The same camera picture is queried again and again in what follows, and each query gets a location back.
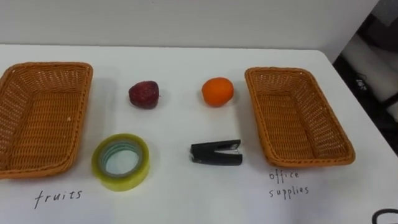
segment brown wicker basket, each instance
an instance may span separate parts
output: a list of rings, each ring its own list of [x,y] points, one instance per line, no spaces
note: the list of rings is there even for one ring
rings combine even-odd
[[[78,62],[14,65],[0,79],[0,178],[44,177],[76,158],[93,68]]]
[[[273,166],[347,165],[354,149],[313,75],[299,68],[245,72],[266,160]]]

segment dark floor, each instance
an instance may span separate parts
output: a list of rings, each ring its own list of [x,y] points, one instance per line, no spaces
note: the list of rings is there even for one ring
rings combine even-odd
[[[366,77],[357,74],[342,56],[337,58],[333,66],[398,155],[398,124],[375,98],[371,88],[364,81]]]

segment apple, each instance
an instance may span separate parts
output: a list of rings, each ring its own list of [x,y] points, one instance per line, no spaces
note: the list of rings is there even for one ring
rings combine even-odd
[[[153,109],[159,100],[159,86],[155,81],[136,83],[129,89],[130,102],[142,109]]]

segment stapler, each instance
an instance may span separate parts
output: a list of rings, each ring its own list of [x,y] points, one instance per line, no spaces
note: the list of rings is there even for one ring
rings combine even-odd
[[[242,164],[243,159],[238,151],[240,144],[240,139],[192,144],[191,160],[208,165],[238,166]]]

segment yellow tape roll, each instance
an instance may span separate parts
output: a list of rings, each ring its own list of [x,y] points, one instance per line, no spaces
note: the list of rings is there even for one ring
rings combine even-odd
[[[124,174],[112,174],[106,171],[108,159],[117,152],[132,151],[138,157],[137,165]],[[147,144],[133,134],[115,134],[102,141],[91,158],[94,175],[110,190],[120,192],[139,185],[149,172],[149,151]]]

